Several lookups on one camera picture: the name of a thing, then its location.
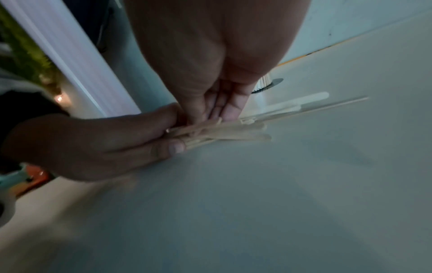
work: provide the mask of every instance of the white frame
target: white frame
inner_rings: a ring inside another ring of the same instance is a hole
[[[77,91],[105,117],[140,113],[61,0],[0,0]]]

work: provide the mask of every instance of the person's right hand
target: person's right hand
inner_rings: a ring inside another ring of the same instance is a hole
[[[192,123],[235,120],[309,0],[124,0],[138,44]]]
[[[94,120],[50,114],[18,124],[1,145],[0,155],[73,180],[113,178],[183,152],[182,141],[160,137],[184,123],[178,104],[148,114]]]

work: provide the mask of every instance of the fingernail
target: fingernail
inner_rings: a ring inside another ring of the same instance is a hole
[[[185,151],[185,145],[180,140],[174,140],[170,143],[168,151],[170,152],[171,156],[182,153]]]

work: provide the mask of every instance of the black sleeve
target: black sleeve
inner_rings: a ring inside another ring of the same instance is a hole
[[[19,123],[55,113],[68,115],[59,105],[46,99],[41,93],[9,91],[0,95],[0,147],[9,132]]]

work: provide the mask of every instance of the white table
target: white table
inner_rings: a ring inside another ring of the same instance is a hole
[[[13,219],[0,230],[2,241],[12,237],[0,266],[431,272],[431,15],[278,67],[272,76],[284,81],[250,103],[320,91],[330,93],[326,103],[360,95],[369,101],[269,124],[271,143],[188,152],[143,170],[131,189],[92,190],[98,193],[81,200],[96,186],[64,182],[54,200],[28,213],[37,224]],[[50,187],[25,196],[18,211]],[[10,235],[23,225],[26,233]]]

